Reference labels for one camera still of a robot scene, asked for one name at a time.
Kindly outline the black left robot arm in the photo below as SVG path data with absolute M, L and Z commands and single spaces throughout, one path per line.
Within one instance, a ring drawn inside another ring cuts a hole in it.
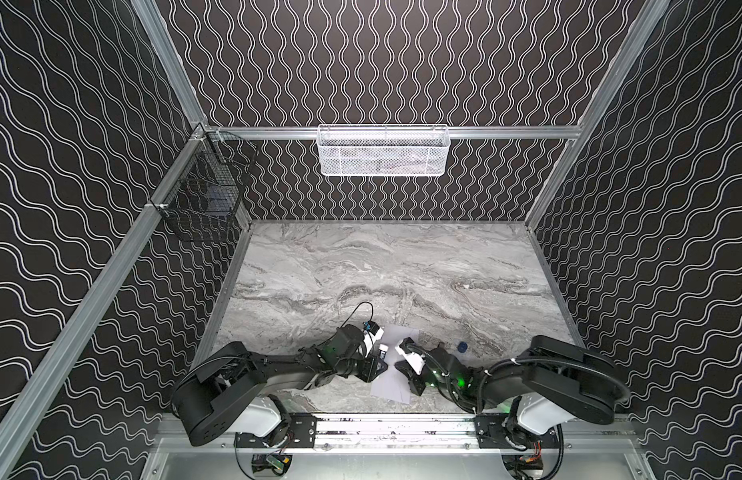
M 271 436 L 286 412 L 273 399 L 281 390 L 314 390 L 335 378 L 373 382 L 387 370 L 374 351 L 384 329 L 369 320 L 361 327 L 343 325 L 327 340 L 295 355 L 264 355 L 242 342 L 227 344 L 180 380 L 171 410 L 191 445 L 203 446 L 233 429 L 259 438 Z

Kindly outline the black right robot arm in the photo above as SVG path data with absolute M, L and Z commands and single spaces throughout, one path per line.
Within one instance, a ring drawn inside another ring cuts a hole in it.
M 509 431 L 540 436 L 571 419 L 608 425 L 630 395 L 613 362 L 544 335 L 533 337 L 521 354 L 488 367 L 466 366 L 443 348 L 426 350 L 410 337 L 395 350 L 402 356 L 395 367 L 417 396 L 432 387 L 475 415 L 510 400 Z

